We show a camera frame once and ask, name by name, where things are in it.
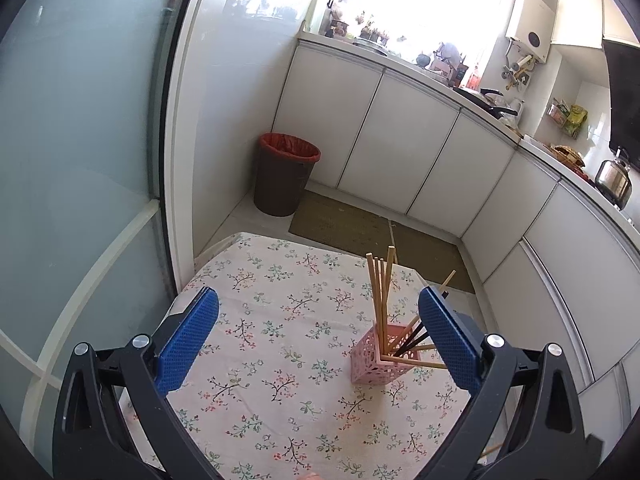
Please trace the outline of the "olive floor mat left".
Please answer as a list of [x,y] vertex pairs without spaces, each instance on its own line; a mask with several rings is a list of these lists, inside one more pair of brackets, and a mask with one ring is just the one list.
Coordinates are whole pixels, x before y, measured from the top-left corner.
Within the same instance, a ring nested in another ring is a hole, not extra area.
[[310,191],[304,192],[288,232],[357,256],[384,257],[394,244],[386,218]]

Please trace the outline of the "olive floor mat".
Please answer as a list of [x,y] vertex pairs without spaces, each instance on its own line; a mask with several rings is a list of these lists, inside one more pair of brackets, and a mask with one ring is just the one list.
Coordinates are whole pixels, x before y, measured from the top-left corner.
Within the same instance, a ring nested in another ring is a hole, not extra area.
[[392,230],[400,264],[436,283],[442,283],[451,271],[456,271],[449,286],[474,294],[469,272],[455,244],[395,222]]
[[288,232],[357,256],[384,257],[394,244],[386,218],[310,191],[304,192]]

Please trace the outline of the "steel kettle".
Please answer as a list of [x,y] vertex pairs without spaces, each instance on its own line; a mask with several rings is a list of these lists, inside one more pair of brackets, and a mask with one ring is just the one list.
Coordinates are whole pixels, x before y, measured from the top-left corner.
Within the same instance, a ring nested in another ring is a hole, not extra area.
[[594,177],[597,190],[619,210],[624,210],[632,194],[630,166],[626,150],[618,148],[615,157],[605,159]]

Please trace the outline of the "white water heater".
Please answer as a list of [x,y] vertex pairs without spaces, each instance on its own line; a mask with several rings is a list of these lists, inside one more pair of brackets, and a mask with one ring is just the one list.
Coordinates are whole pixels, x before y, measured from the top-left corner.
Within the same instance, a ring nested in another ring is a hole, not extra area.
[[544,0],[514,0],[506,38],[533,55],[539,63],[547,62],[554,12]]

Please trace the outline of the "glass sliding door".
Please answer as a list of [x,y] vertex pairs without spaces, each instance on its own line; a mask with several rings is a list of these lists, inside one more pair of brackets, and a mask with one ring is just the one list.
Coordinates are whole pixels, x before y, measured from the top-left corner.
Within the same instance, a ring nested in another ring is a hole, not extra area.
[[189,0],[1,8],[1,405],[48,466],[76,344],[154,330],[176,293],[163,119]]

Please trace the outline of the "olive floor mat right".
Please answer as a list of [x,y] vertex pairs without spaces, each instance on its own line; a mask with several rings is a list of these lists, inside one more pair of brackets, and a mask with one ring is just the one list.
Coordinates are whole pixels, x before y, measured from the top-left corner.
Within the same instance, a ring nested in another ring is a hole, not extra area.
[[400,264],[436,283],[442,283],[451,271],[456,271],[449,286],[474,294],[469,272],[455,244],[395,222],[392,230]]

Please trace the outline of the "black range hood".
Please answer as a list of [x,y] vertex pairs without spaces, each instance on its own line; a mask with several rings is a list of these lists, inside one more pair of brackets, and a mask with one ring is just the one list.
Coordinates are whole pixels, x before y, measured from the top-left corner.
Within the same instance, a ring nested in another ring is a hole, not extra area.
[[639,169],[640,156],[640,50],[613,40],[603,40],[611,93],[610,149],[623,151]]

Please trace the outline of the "brown trash bin red liner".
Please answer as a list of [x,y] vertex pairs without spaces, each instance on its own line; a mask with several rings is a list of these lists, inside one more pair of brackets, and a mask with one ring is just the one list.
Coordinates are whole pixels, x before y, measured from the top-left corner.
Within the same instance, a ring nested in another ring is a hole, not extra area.
[[297,136],[262,134],[258,139],[255,206],[273,217],[295,214],[320,158],[321,152],[314,144]]

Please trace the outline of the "black frying pan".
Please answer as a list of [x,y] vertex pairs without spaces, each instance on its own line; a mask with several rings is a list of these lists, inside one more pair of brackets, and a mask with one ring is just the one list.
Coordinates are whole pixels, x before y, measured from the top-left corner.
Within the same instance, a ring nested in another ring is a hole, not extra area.
[[494,116],[497,119],[503,118],[503,116],[515,117],[518,112],[511,108],[509,105],[499,105],[489,99],[489,96],[498,96],[502,98],[502,94],[495,90],[482,89],[480,91],[469,90],[465,88],[454,88],[454,92],[460,94],[465,99],[468,99],[489,115]]

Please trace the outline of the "yellow green package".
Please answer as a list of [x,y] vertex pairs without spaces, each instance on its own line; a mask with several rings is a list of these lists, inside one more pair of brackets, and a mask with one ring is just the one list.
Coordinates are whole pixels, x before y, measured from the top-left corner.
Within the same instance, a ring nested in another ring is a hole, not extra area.
[[572,139],[577,139],[587,119],[588,110],[577,104],[572,105],[563,126],[565,133]]

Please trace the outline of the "black chopstick gold band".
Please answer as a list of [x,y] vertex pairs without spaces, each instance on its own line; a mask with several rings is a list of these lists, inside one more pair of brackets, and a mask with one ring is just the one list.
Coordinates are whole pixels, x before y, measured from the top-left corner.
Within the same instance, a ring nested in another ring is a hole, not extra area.
[[413,350],[414,348],[416,348],[422,341],[424,341],[425,339],[427,339],[430,335],[428,334],[428,331],[426,330],[423,333],[420,334],[416,334],[416,336],[414,336],[413,338],[411,338],[410,340],[406,341],[395,353],[394,356],[403,356],[404,354],[408,353],[409,351]]
[[411,344],[417,336],[419,336],[423,329],[423,323],[417,322],[416,325],[413,326],[412,330],[410,330],[408,335],[401,339],[400,344],[398,344],[397,348],[394,351],[394,356],[400,356],[400,350],[407,348],[408,345]]

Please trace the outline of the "floral tablecloth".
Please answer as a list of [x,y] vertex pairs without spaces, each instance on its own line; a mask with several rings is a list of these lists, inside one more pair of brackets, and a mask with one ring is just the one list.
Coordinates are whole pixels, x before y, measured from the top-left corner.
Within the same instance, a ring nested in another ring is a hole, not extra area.
[[350,380],[374,322],[363,258],[240,233],[178,296],[218,295],[218,321],[168,400],[228,479],[411,479],[469,395],[427,352],[386,386]]

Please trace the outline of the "pink perforated utensil basket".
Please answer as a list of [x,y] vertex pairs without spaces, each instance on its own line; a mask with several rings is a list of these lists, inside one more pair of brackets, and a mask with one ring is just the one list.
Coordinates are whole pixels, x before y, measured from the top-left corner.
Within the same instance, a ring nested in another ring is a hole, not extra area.
[[350,380],[355,385],[385,386],[413,369],[411,361],[420,361],[418,352],[395,361],[381,358],[378,328],[373,324],[349,352]]

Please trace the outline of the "white kitchen cabinets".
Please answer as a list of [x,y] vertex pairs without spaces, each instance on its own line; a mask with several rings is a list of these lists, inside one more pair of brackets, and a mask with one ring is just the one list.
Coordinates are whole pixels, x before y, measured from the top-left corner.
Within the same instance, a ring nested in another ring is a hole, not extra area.
[[460,245],[485,323],[557,342],[587,429],[639,407],[639,231],[538,142],[406,64],[301,32],[273,127],[320,148],[320,184]]

